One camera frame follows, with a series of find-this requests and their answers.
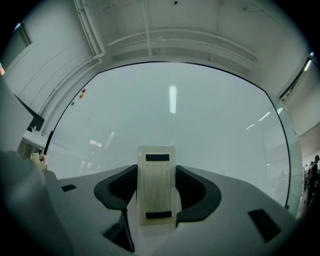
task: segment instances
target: ceiling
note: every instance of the ceiling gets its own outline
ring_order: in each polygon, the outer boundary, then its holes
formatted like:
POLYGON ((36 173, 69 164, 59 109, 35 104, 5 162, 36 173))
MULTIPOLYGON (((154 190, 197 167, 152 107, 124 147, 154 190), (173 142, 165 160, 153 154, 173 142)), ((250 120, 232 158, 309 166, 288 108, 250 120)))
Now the ceiling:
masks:
POLYGON ((264 0, 88 3, 111 62, 197 60, 253 82, 271 68, 291 30, 285 15, 264 0))

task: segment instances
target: small white object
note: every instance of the small white object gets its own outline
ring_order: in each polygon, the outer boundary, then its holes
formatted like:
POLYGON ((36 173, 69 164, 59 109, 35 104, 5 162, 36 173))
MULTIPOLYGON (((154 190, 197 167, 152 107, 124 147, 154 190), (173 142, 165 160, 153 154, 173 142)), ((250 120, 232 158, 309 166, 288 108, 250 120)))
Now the small white object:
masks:
POLYGON ((139 146, 137 216, 141 226, 176 222, 176 153, 174 146, 139 146), (147 155, 168 155, 168 160, 148 160, 147 155), (147 218, 147 214, 171 212, 170 217, 147 218))
POLYGON ((311 63, 312 63, 312 60, 310 59, 310 60, 308 61, 308 63, 305 65, 304 71, 307 71, 307 70, 308 70, 308 68, 309 68, 309 66, 310 66, 311 63))
POLYGON ((36 164, 36 166, 40 169, 40 170, 46 170, 48 167, 47 164, 47 156, 45 154, 39 154, 39 153, 33 153, 31 154, 31 161, 34 162, 36 164))

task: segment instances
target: black slot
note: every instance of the black slot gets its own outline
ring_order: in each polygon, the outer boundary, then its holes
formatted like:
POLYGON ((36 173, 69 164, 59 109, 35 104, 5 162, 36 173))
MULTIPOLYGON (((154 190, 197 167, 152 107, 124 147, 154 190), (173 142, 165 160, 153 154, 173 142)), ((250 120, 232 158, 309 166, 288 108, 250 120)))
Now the black slot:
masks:
POLYGON ((169 161, 169 154, 146 154, 146 161, 169 161))
POLYGON ((176 215, 177 226, 180 222, 204 220, 221 202, 221 191, 216 184, 180 165, 176 167, 175 187, 182 207, 182 211, 176 215))
POLYGON ((162 212, 146 212, 145 217, 147 219, 162 219, 170 218, 172 216, 171 211, 162 211, 162 212))
POLYGON ((281 232, 280 228, 278 228, 264 210, 253 210, 249 211, 248 214, 266 243, 281 232))
POLYGON ((63 192, 67 192, 67 191, 69 191, 69 190, 74 190, 74 189, 76 189, 77 187, 74 186, 74 185, 66 185, 66 186, 62 186, 61 188, 62 188, 63 192))

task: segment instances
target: person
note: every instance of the person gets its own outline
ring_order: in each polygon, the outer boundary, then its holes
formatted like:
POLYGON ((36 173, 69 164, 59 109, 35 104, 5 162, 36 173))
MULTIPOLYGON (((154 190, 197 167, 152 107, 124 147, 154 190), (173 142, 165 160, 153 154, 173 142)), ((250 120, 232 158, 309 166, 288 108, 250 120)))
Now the person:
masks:
POLYGON ((309 178, 309 176, 310 176, 310 170, 311 170, 313 164, 314 164, 314 162, 311 161, 309 167, 307 167, 306 173, 307 173, 307 177, 308 177, 308 178, 309 178))
POLYGON ((303 167, 303 170, 304 170, 304 177, 307 178, 308 177, 308 165, 306 164, 305 167, 303 167))
POLYGON ((311 169, 309 169, 309 191, 308 191, 308 199, 306 206, 309 206, 312 194, 314 193, 315 190, 315 183, 317 179, 317 171, 318 171, 318 165, 317 163, 319 162, 319 156, 316 155, 314 158, 314 163, 312 164, 311 169))

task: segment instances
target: curved glass panel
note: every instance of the curved glass panel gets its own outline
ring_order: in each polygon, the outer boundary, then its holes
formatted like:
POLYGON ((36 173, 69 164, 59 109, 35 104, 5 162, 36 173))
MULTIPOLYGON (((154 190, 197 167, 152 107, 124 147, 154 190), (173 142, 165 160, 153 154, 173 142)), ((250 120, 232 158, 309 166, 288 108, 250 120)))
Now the curved glass panel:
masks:
POLYGON ((177 165, 246 181, 285 205, 286 138, 257 86, 206 66, 152 62, 99 73, 84 88, 47 151, 58 179, 137 164, 139 145, 174 145, 177 165))

